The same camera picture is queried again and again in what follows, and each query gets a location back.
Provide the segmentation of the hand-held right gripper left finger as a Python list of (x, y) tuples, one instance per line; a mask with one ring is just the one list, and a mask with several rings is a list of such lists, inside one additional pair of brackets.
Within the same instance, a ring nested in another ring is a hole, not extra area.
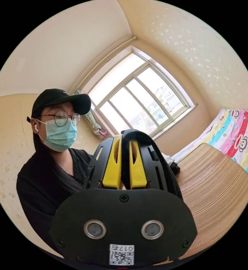
[(116, 135), (108, 157), (102, 184), (106, 188), (121, 188), (122, 135)]

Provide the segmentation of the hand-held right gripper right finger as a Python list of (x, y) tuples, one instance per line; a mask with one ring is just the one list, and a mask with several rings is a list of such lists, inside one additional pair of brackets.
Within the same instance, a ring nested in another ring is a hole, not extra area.
[(146, 187), (147, 179), (137, 141), (129, 142), (129, 177), (131, 189)]

